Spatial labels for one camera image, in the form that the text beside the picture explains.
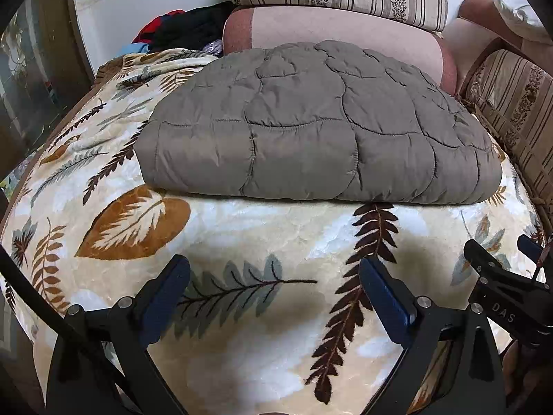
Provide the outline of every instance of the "silver bolt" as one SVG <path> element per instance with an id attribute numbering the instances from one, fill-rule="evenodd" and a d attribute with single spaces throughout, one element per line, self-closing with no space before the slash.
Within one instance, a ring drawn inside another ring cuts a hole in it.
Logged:
<path id="1" fill-rule="evenodd" d="M 484 308 L 478 303 L 472 303 L 471 304 L 471 310 L 475 314 L 481 314 L 482 312 L 484 312 Z"/>
<path id="2" fill-rule="evenodd" d="M 432 301 L 430 300 L 430 298 L 428 298 L 428 296 L 419 296 L 417 299 L 416 299 L 416 303 L 421 306 L 421 307 L 424 307 L 425 309 L 427 307 L 430 307 L 432 306 Z"/>
<path id="3" fill-rule="evenodd" d="M 133 303 L 133 299 L 130 296 L 124 296 L 119 300 L 117 305 L 121 307 L 121 309 L 126 309 L 127 307 L 131 307 L 132 303 Z"/>
<path id="4" fill-rule="evenodd" d="M 73 304 L 73 305 L 69 306 L 69 308 L 67 310 L 67 314 L 68 315 L 77 315 L 79 310 L 81 310 L 81 306 L 79 306 L 78 304 Z"/>

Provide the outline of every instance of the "folded blanket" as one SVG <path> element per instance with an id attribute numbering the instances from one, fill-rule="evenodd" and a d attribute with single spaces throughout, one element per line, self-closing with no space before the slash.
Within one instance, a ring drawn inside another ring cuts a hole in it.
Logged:
<path id="1" fill-rule="evenodd" d="M 134 149 L 147 184 L 207 195 L 474 203 L 502 176 L 484 128 L 427 74 L 337 41 L 211 62 Z"/>

